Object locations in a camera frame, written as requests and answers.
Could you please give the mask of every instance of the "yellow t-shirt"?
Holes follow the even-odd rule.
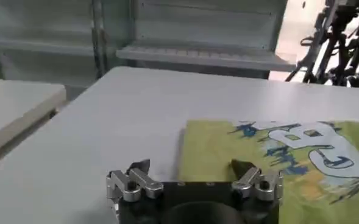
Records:
[[[359,223],[358,122],[188,122],[180,181],[233,181],[232,159],[283,172],[280,223]]]

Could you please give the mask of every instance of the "shelf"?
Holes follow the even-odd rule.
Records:
[[[264,71],[290,72],[296,67],[292,55],[276,55],[259,49],[205,47],[196,44],[132,43],[116,51],[117,57],[131,60],[162,61]]]
[[[90,33],[0,29],[0,48],[94,55]]]

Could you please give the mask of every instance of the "white folding table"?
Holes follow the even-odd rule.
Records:
[[[65,100],[62,85],[0,80],[0,148]]]
[[[189,119],[359,121],[359,89],[112,69],[0,161],[0,224],[113,223],[108,171],[174,180]]]

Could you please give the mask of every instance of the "shelving unit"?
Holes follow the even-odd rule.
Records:
[[[117,50],[119,58],[256,69],[263,71],[291,71],[296,62],[293,55],[278,56],[271,51],[251,48],[200,47],[196,44],[160,44],[134,42]]]
[[[93,56],[91,33],[0,29],[0,48]]]
[[[0,0],[0,79],[60,83],[69,95],[82,92],[121,65],[114,49],[121,44],[125,3]]]

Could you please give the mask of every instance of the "printed graphic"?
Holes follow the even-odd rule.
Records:
[[[230,134],[240,131],[242,138],[253,138],[267,131],[260,142],[264,157],[273,158],[270,166],[283,164],[286,175],[301,176],[297,180],[305,183],[302,192],[307,198],[319,198],[322,191],[340,195],[334,204],[359,193],[359,151],[338,134],[340,130],[326,122],[241,122]],[[303,150],[308,155],[298,159],[296,155]]]

